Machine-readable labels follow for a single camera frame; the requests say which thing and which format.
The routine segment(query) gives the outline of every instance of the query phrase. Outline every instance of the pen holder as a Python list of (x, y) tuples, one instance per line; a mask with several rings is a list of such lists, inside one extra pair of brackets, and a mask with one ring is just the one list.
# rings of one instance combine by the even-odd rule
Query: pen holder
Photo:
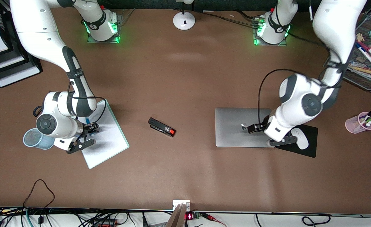
[(361, 114), (350, 118), (345, 121), (345, 128), (354, 134), (371, 130), (371, 125), (369, 127), (366, 127), (365, 124), (361, 125), (361, 122), (364, 120), (364, 117), (368, 114), (369, 112), (361, 112)]

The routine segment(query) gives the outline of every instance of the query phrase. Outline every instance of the white wall outlet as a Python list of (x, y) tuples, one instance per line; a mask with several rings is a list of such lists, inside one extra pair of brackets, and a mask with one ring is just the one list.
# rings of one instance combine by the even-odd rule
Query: white wall outlet
[(187, 205), (187, 211), (190, 211), (189, 200), (173, 200), (173, 210), (177, 207), (177, 205), (183, 204), (183, 203)]

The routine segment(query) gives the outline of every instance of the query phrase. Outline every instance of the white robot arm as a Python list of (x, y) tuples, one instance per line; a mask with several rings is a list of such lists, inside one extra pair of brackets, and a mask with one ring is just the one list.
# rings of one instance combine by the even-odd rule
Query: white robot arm
[(74, 92), (48, 93), (42, 105), (43, 112), (36, 123), (42, 134), (56, 138), (55, 146), (73, 153), (95, 143), (92, 139), (80, 143), (79, 137), (98, 131), (98, 125), (83, 125), (72, 116), (91, 115), (96, 109), (96, 99), (93, 98), (75, 53), (58, 34), (50, 7), (61, 6), (76, 7), (87, 26), (92, 29), (94, 39), (106, 40), (114, 34), (108, 25), (109, 10), (101, 10), (95, 1), (10, 0), (13, 21), (23, 47), (33, 56), (60, 66), (74, 89)]
[[(292, 128), (312, 120), (334, 104), (355, 43), (355, 25), (365, 3), (366, 0), (323, 0), (320, 3), (313, 20), (313, 29), (330, 51), (330, 62), (323, 79), (319, 81), (297, 73), (289, 76), (279, 89), (281, 106), (267, 116), (262, 125), (255, 125), (255, 129), (249, 129), (249, 132), (261, 131), (263, 128), (265, 134), (279, 142)], [(279, 11), (278, 15), (281, 20), (281, 15), (285, 13)]]

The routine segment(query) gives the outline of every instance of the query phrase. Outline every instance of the black mouse pad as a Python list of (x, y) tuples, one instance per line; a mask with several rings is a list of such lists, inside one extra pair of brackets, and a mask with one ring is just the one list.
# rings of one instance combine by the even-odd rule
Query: black mouse pad
[(276, 146), (276, 148), (315, 158), (317, 152), (318, 128), (308, 125), (298, 125), (295, 128), (300, 128), (303, 131), (303, 133), (306, 135), (307, 141), (309, 142), (309, 146), (306, 149), (301, 150), (296, 143), (292, 143), (288, 145)]

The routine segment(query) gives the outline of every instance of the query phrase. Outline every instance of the computer mouse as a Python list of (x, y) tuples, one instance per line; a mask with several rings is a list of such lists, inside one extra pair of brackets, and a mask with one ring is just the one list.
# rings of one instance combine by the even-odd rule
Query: computer mouse
[(309, 147), (309, 141), (307, 140), (305, 134), (300, 128), (292, 128), (290, 132), (292, 133), (292, 136), (298, 138), (296, 144), (298, 145), (300, 150), (304, 150)]

